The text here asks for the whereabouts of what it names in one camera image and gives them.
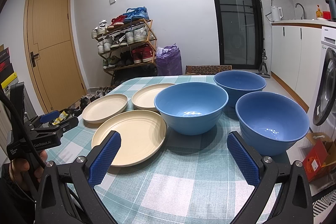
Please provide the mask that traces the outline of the person's left hand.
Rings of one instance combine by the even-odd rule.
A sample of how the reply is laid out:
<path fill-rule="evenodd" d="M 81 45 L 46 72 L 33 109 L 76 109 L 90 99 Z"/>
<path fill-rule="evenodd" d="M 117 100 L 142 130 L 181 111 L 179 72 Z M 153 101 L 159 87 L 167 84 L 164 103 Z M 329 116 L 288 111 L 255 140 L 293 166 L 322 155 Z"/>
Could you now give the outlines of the person's left hand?
<path fill-rule="evenodd" d="M 39 154 L 41 160 L 46 163 L 48 155 L 45 150 L 41 151 Z M 15 159 L 11 161 L 9 165 L 10 178 L 13 182 L 16 182 L 20 188 L 25 191 L 28 191 L 29 187 L 23 178 L 22 174 L 27 172 L 30 168 L 29 162 L 25 159 Z M 39 167 L 35 170 L 34 175 L 37 178 L 38 182 L 41 182 L 42 174 L 44 169 Z"/>

